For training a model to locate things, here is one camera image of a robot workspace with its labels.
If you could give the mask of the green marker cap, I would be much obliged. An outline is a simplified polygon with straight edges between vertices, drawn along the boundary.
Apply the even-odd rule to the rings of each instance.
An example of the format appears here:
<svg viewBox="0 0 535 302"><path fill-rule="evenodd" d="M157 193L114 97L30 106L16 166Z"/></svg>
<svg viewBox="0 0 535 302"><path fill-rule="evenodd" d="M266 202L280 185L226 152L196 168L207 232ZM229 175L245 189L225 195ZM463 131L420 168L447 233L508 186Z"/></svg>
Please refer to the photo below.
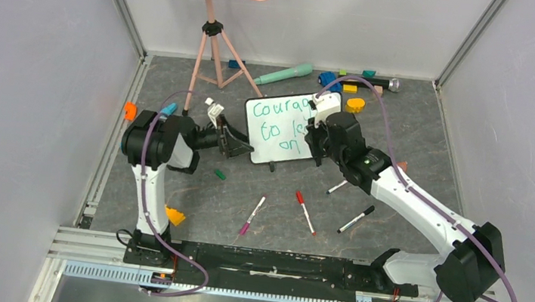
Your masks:
<svg viewBox="0 0 535 302"><path fill-rule="evenodd" d="M214 172L215 172L216 176L218 176L220 179L222 179L222 180L226 180L227 179L227 177L224 175L224 173L221 170L216 170L215 169Z"/></svg>

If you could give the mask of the white whiteboard black frame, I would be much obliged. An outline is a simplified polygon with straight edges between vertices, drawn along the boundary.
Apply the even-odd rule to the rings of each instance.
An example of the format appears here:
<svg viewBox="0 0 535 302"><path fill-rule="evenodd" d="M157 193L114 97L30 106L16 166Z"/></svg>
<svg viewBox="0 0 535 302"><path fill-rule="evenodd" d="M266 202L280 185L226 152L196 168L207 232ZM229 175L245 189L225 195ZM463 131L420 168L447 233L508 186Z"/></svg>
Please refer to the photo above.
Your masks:
<svg viewBox="0 0 535 302"><path fill-rule="evenodd" d="M307 125L316 112L313 93L252 98L245 102L247 136L254 151L251 163L267 164L312 157L305 141Z"/></svg>

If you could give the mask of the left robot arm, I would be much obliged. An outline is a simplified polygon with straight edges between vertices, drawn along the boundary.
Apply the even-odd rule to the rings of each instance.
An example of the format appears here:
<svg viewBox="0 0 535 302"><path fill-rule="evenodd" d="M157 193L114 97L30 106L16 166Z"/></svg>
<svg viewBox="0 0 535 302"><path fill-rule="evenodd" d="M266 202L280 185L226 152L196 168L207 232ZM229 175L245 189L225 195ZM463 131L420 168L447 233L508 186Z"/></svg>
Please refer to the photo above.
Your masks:
<svg viewBox="0 0 535 302"><path fill-rule="evenodd" d="M137 185L138 220L125 243L125 263L161 267L172 259L165 173L192 174L199 164L199 151L209 148L217 148L228 159L254 152L249 138L225 116L201 127L189 116L164 119L159 112L144 110L127 128L121 150Z"/></svg>

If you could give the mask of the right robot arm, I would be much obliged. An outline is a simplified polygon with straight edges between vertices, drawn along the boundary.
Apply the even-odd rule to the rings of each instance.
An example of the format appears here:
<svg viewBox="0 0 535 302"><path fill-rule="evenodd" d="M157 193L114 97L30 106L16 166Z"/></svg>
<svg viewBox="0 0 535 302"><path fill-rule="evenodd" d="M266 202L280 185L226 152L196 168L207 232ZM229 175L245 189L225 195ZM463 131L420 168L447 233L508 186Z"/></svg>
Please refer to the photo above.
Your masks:
<svg viewBox="0 0 535 302"><path fill-rule="evenodd" d="M435 254L390 250L375 260L371 285L438 288L452 302L475 302L505 272L503 239L492 223L477 225L416 185L391 157L367 146L360 124L347 112L309 118L305 141L314 161L335 162L347 182L394 209L436 248Z"/></svg>

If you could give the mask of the red cap marker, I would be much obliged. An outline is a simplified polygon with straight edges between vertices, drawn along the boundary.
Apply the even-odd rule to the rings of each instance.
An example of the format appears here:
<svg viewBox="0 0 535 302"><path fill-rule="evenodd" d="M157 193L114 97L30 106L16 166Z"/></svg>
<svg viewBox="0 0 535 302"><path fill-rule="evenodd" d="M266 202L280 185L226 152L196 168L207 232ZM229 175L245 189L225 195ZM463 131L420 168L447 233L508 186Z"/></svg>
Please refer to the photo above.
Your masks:
<svg viewBox="0 0 535 302"><path fill-rule="evenodd" d="M308 228L310 229L310 232L311 232L312 236L316 236L317 233L316 233L316 230L315 230L314 225L312 223L311 216L308 213L308 209L307 209L307 206L305 204L302 192L300 190L297 190L295 192L295 194L296 194L296 199L298 200L298 203L300 204L300 206L302 208L302 211L304 213L305 220L307 221Z"/></svg>

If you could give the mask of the dark blue block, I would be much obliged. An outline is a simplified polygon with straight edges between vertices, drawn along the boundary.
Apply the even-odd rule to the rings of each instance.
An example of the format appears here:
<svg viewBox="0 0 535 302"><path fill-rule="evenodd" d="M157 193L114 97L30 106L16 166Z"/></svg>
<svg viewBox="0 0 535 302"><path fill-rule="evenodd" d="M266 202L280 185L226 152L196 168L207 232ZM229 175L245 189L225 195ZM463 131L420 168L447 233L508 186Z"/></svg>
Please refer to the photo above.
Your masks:
<svg viewBox="0 0 535 302"><path fill-rule="evenodd" d="M239 69L240 65L238 64L238 62L236 60L229 60L227 67L229 69Z"/></svg>

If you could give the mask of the blue cap marker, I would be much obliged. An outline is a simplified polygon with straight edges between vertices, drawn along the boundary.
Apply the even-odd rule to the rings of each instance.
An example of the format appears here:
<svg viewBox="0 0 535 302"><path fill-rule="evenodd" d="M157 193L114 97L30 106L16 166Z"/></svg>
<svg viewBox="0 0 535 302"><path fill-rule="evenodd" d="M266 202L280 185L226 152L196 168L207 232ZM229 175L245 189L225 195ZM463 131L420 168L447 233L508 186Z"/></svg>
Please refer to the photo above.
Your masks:
<svg viewBox="0 0 535 302"><path fill-rule="evenodd" d="M328 195L331 195L332 193L334 193L336 190L338 190L339 188L343 187L343 186L346 186L348 184L348 181L347 180L342 180L340 183L337 183L335 186L332 186L331 188L329 188L327 191L326 191L326 194Z"/></svg>

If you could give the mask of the orange stepped wedge block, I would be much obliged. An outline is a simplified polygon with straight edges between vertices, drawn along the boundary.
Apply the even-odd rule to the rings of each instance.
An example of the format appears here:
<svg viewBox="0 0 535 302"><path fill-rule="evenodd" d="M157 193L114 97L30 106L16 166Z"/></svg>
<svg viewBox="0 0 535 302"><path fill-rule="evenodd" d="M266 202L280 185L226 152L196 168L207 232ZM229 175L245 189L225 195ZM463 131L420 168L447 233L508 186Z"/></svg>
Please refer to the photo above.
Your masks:
<svg viewBox="0 0 535 302"><path fill-rule="evenodd" d="M180 211L174 209L174 208L169 208L168 206L165 207L165 212L166 212L166 216L168 217L170 223L174 226L174 227L177 227L179 225L181 225L181 223L183 223L185 221L185 214L181 213Z"/></svg>

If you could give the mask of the blue toy piece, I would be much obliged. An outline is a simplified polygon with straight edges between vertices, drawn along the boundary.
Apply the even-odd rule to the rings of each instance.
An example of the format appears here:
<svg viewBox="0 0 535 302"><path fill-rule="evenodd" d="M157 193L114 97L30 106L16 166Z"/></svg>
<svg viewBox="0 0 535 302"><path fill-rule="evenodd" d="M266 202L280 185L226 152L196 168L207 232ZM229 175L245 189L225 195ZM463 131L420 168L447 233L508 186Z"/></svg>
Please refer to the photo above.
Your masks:
<svg viewBox="0 0 535 302"><path fill-rule="evenodd" d="M334 72L322 72L317 77L318 83L322 86L322 88L329 85L331 82L337 79L337 76ZM331 92L342 92L342 84L341 82L334 83L333 85L330 85L329 88L327 88L327 91Z"/></svg>

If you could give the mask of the orange block left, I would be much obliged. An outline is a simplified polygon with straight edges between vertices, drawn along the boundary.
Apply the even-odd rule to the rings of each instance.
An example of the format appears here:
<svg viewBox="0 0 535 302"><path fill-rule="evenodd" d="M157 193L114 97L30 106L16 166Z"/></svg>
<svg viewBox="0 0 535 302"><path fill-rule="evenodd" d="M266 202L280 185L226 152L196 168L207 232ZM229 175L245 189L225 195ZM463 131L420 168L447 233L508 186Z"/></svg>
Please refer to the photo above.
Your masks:
<svg viewBox="0 0 535 302"><path fill-rule="evenodd" d="M138 114L138 108L133 102L125 102L124 109L124 118L128 122L133 122Z"/></svg>

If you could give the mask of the yellow round block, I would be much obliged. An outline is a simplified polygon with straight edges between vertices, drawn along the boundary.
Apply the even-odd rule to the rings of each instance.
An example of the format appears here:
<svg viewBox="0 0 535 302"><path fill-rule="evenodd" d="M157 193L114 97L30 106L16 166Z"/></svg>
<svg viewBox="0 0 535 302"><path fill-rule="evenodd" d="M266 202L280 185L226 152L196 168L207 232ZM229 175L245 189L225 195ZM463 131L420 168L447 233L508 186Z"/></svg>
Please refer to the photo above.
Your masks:
<svg viewBox="0 0 535 302"><path fill-rule="evenodd" d="M360 97L348 99L345 103L345 111L349 113L359 113L363 112L366 106L366 101Z"/></svg>

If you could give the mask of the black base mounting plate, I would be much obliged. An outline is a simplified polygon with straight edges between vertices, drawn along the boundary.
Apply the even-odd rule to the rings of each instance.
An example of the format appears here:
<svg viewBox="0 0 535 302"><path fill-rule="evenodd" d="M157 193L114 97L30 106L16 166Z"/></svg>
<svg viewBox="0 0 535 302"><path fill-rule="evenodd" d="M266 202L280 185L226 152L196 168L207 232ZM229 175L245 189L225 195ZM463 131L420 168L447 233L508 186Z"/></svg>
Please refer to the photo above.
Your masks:
<svg viewBox="0 0 535 302"><path fill-rule="evenodd" d="M126 264L164 269L177 284L352 302L354 295L418 297L417 285L393 283L378 265L338 257L258 250L193 241L129 242Z"/></svg>

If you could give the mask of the black cap marker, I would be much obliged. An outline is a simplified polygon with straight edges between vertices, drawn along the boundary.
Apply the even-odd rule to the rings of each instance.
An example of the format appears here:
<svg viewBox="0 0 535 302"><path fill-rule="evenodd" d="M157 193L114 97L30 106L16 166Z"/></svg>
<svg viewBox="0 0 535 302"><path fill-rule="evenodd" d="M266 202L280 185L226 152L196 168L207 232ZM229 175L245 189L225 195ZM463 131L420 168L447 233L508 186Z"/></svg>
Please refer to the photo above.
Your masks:
<svg viewBox="0 0 535 302"><path fill-rule="evenodd" d="M360 221L361 219L363 219L367 215L372 214L374 211L375 211L375 206L371 205L370 207L368 207L364 211L362 211L359 215L357 215L353 219L349 220L346 224L344 224L340 228L338 228L337 229L337 233L339 233L339 234L344 233L350 227L355 225L358 221Z"/></svg>

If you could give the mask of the teal small block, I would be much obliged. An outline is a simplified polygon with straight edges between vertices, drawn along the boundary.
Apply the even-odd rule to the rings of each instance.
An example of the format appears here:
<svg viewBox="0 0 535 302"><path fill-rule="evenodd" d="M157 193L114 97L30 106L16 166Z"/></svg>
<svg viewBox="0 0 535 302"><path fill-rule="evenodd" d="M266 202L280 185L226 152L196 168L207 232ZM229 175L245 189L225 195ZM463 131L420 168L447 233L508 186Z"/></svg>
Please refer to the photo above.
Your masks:
<svg viewBox="0 0 535 302"><path fill-rule="evenodd" d="M364 70L361 75L364 77L364 78L368 78L368 79L371 79L371 78L374 78L376 76L376 71L375 70Z"/></svg>

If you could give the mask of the tan wooden cube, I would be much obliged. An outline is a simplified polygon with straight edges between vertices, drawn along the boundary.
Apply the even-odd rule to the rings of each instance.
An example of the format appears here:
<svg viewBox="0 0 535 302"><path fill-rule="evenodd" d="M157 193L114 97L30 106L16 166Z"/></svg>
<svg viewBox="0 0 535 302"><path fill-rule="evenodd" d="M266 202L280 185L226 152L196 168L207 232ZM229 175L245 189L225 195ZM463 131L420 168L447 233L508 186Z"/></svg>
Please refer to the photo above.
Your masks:
<svg viewBox="0 0 535 302"><path fill-rule="evenodd" d="M379 85L374 85L374 91L378 97L382 97L384 94L383 87Z"/></svg>

